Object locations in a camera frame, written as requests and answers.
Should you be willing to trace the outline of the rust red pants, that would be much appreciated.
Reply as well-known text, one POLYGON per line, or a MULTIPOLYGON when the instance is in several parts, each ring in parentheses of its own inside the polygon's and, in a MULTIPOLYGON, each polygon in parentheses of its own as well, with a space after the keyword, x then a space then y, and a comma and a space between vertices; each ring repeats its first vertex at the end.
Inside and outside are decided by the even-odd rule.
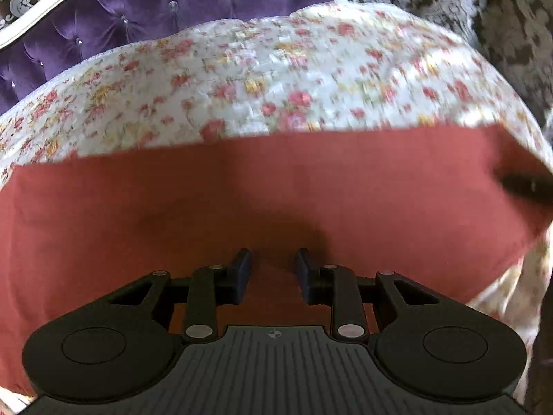
POLYGON ((254 254, 227 324, 324 324, 296 250, 358 275, 396 271, 467 303, 535 245, 552 205, 503 186, 550 180, 503 127, 272 135, 17 166, 1 192, 1 384, 33 389, 21 350, 46 322, 156 270, 254 254))

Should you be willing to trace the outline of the floral white bed sheet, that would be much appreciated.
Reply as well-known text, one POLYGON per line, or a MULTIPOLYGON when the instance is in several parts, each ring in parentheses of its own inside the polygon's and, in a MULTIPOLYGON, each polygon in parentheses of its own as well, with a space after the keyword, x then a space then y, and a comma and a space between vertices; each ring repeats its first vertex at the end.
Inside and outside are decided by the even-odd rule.
MULTIPOLYGON (((390 5, 317 5, 207 22, 62 72, 2 114, 1 192, 17 166, 74 156, 296 133, 493 125, 542 160, 552 178, 552 150, 532 114, 460 37, 390 5)), ((51 397, 25 372, 30 394, 2 384, 1 391, 27 414, 520 414, 550 280, 551 229, 552 221, 467 303, 429 288, 518 334, 527 361, 510 394, 421 396, 387 377, 368 346, 333 339, 330 308, 302 297, 294 257, 305 247, 293 255, 293 273, 302 304, 323 309, 324 324, 221 325, 219 313, 246 300, 255 263, 246 248, 251 271, 242 303, 217 308, 218 338, 185 347, 152 386, 124 397, 51 397)), ((308 253, 317 266, 346 267, 308 253)), ((379 272, 399 274, 354 273, 379 272)))

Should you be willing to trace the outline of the purple tufted sofa white frame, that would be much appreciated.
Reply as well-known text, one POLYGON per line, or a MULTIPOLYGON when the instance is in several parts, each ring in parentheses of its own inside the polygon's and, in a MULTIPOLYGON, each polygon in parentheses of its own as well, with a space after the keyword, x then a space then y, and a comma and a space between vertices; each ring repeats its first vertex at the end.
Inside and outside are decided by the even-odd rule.
POLYGON ((85 59, 220 19, 347 0, 40 0, 1 31, 1 110, 85 59))

